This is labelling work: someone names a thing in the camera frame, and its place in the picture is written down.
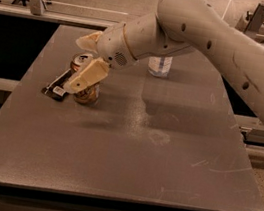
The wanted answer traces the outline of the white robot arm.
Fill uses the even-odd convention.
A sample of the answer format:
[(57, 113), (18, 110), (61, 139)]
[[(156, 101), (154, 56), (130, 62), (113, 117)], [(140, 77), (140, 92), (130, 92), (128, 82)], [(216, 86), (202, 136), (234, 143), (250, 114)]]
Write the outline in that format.
[(195, 47), (264, 124), (264, 46), (232, 28), (206, 0), (159, 0), (157, 11), (76, 40), (96, 55), (64, 89), (80, 92), (146, 57), (181, 55)]

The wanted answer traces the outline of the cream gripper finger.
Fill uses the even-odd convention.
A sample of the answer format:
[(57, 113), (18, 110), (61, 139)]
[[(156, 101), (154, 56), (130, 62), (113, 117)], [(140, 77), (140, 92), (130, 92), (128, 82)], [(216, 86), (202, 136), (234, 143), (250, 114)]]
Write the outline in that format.
[(64, 90), (67, 93), (76, 94), (102, 81), (108, 77), (109, 66), (101, 57), (84, 62), (80, 65), (80, 69), (64, 83)]
[(85, 49), (85, 51), (91, 51), (93, 53), (97, 53), (98, 52), (97, 42), (99, 41), (100, 37), (102, 37), (102, 32), (96, 31), (89, 35), (79, 37), (76, 40), (76, 44), (80, 49)]

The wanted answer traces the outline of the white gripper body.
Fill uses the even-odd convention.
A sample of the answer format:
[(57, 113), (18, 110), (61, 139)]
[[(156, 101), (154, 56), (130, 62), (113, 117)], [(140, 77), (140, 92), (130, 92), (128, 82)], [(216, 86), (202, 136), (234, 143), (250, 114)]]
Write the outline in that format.
[(118, 23), (108, 27), (97, 42), (97, 54), (106, 61), (112, 69), (125, 69), (138, 61), (131, 54), (126, 40), (126, 24)]

